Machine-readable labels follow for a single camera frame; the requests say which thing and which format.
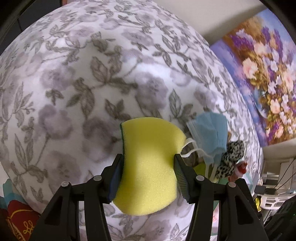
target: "painting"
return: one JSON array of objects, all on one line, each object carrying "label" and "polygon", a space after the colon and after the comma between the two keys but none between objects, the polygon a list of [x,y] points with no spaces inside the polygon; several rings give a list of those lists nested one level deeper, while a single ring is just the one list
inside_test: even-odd
[{"label": "painting", "polygon": [[211,46],[232,75],[262,147],[296,137],[296,45],[264,10]]}]

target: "leopard print fabric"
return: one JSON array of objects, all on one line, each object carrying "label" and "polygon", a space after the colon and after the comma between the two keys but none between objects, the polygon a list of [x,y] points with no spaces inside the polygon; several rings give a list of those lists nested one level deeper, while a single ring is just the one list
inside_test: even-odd
[{"label": "leopard print fabric", "polygon": [[229,177],[234,172],[234,166],[244,156],[244,142],[236,141],[227,144],[227,152],[222,155],[221,163],[215,177],[218,179]]}]

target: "yellow sponge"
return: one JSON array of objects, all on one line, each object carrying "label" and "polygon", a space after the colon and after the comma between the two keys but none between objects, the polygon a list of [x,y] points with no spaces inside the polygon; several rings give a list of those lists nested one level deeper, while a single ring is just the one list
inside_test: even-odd
[{"label": "yellow sponge", "polygon": [[129,215],[147,215],[168,206],[177,197],[173,169],[185,134],[174,124],[144,117],[121,124],[124,168],[114,204]]}]

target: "black cable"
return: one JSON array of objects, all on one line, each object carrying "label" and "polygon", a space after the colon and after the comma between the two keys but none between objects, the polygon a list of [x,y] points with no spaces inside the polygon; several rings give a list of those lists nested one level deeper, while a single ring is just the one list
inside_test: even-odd
[{"label": "black cable", "polygon": [[295,174],[296,174],[296,172],[283,185],[285,185]]},{"label": "black cable", "polygon": [[294,157],[293,161],[290,163],[290,165],[288,166],[287,170],[285,171],[285,173],[283,174],[283,176],[281,177],[281,179],[279,180],[279,182],[283,179],[284,175],[286,174],[286,172],[288,171],[289,167],[292,165],[292,163],[296,160],[296,156]]}]

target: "wire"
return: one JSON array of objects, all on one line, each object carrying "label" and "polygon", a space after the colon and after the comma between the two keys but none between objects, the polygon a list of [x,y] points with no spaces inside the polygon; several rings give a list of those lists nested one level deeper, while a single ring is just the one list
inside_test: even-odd
[{"label": "wire", "polygon": [[296,174],[296,172],[283,185],[285,185],[295,174]]},{"label": "wire", "polygon": [[287,170],[285,171],[285,173],[283,174],[283,176],[281,177],[281,179],[279,180],[278,184],[280,183],[280,181],[283,179],[284,175],[286,174],[286,172],[288,171],[289,167],[292,165],[292,163],[296,160],[296,156],[294,157],[293,161],[290,163],[290,165],[288,166]]}]

